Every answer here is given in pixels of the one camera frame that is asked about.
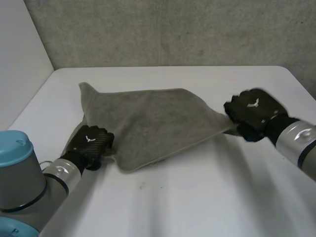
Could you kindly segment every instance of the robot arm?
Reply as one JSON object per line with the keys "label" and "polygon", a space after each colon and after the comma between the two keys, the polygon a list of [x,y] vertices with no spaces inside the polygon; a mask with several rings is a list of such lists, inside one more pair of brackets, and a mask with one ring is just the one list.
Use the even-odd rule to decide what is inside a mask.
{"label": "robot arm", "polygon": [[83,126],[66,153],[42,172],[25,133],[0,132],[0,236],[37,237],[84,170],[101,167],[113,140],[105,129]]}
{"label": "robot arm", "polygon": [[252,89],[233,96],[224,105],[246,141],[268,137],[276,149],[316,181],[316,127],[288,116],[286,109],[267,92]]}

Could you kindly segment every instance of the gray towel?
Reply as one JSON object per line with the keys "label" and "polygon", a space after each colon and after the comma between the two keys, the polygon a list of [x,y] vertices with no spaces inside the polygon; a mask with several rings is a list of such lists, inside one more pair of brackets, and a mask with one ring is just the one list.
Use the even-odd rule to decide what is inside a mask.
{"label": "gray towel", "polygon": [[99,93],[80,83],[82,125],[97,125],[115,135],[111,158],[124,172],[165,159],[234,127],[184,89]]}

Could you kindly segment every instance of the white table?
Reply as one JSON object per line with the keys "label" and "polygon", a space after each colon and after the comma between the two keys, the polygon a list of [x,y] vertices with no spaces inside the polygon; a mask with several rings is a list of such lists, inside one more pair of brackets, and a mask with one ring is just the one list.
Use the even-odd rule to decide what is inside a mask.
{"label": "white table", "polygon": [[[262,87],[291,116],[316,124],[316,102],[282,67],[77,68],[55,71],[11,129],[39,161],[58,158],[82,119],[78,83],[100,92],[181,87],[224,112],[234,94]],[[264,139],[219,135],[132,174],[113,163],[85,171],[44,237],[314,237],[316,183]]]}

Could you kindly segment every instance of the concrete wall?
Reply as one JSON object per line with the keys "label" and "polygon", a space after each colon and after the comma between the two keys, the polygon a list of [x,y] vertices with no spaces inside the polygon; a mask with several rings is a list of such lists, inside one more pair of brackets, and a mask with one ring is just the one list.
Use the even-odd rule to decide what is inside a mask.
{"label": "concrete wall", "polygon": [[25,0],[55,69],[279,65],[316,98],[315,0]]}
{"label": "concrete wall", "polygon": [[0,131],[53,73],[23,0],[0,0]]}

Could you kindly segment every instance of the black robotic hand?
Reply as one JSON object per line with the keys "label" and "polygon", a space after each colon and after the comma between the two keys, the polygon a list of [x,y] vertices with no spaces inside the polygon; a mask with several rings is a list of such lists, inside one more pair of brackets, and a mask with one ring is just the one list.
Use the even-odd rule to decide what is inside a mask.
{"label": "black robotic hand", "polygon": [[71,157],[73,160],[74,156],[70,156],[69,154],[77,154],[81,158],[81,166],[88,170],[98,170],[101,167],[100,159],[102,154],[106,149],[112,147],[113,141],[114,134],[108,133],[106,129],[85,125],[72,138],[66,148],[65,155]]}
{"label": "black robotic hand", "polygon": [[225,112],[238,124],[237,131],[248,142],[257,142],[266,136],[269,121],[278,115],[288,116],[286,109],[262,89],[243,91],[224,104]]}

